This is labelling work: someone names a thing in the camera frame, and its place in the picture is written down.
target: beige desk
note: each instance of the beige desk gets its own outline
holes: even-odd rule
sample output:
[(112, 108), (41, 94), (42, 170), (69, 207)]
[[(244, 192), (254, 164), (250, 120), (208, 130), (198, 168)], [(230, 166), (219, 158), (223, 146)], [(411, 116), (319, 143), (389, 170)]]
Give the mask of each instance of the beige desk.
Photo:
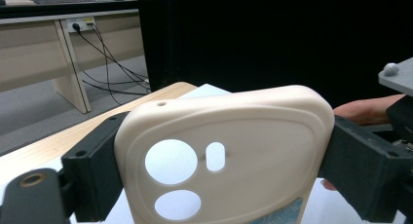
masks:
[(97, 127), (108, 117), (131, 111), (139, 104), (158, 99), (171, 99), (182, 96), (194, 90), (196, 87), (187, 83), (179, 82), (137, 100), (131, 101), (116, 109), (91, 118), (79, 125), (61, 131), (17, 151), (0, 157), (0, 184), (7, 183), (13, 178), (33, 168), (40, 167), (44, 163), (60, 157), (77, 142)]
[[(104, 65), (105, 59), (81, 36), (69, 32), (68, 20), (84, 18), (94, 19), (116, 60), (144, 55), (137, 9), (0, 19), (0, 92), (53, 80), (55, 90), (76, 108), (91, 111), (80, 72)], [(82, 35), (102, 50), (93, 30)]]

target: desk leg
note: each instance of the desk leg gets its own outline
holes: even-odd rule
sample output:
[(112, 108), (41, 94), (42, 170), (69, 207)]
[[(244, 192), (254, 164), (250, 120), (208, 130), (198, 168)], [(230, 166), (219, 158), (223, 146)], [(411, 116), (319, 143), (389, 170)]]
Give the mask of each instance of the desk leg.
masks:
[(66, 76), (53, 80), (55, 90), (82, 113), (88, 113), (91, 111), (91, 106), (80, 77), (80, 69), (70, 41), (67, 25), (62, 19), (56, 20), (55, 26), (67, 62)]

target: human hand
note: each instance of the human hand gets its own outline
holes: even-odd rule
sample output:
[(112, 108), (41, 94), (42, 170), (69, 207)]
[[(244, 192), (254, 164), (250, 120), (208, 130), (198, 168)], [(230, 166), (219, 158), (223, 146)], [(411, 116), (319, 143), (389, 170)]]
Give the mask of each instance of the human hand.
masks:
[[(404, 97), (404, 94), (395, 94), (379, 98), (355, 100), (334, 108), (334, 114), (351, 120), (359, 125), (387, 124), (389, 118), (386, 110), (395, 102)], [(330, 191), (335, 191), (334, 185), (328, 180), (321, 181), (322, 186)]]

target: black backdrop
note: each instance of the black backdrop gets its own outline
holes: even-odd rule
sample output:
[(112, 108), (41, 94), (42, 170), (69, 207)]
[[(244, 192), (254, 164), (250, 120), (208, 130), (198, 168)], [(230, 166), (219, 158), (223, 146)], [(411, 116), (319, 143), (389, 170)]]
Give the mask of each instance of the black backdrop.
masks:
[(396, 93), (378, 73), (413, 56), (410, 1), (138, 0), (151, 88), (304, 85), (333, 107)]

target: power socket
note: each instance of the power socket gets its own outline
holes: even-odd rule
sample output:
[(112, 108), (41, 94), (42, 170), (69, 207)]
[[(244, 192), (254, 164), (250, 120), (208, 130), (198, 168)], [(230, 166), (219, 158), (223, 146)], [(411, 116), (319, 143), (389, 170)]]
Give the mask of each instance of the power socket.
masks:
[(75, 18), (75, 19), (67, 19), (67, 30), (69, 32), (76, 32), (77, 31), (73, 28), (73, 24), (77, 23), (80, 27), (80, 31), (88, 31), (88, 30), (94, 30), (91, 26), (88, 24), (92, 23), (94, 24), (94, 18), (93, 17), (87, 17), (87, 18)]

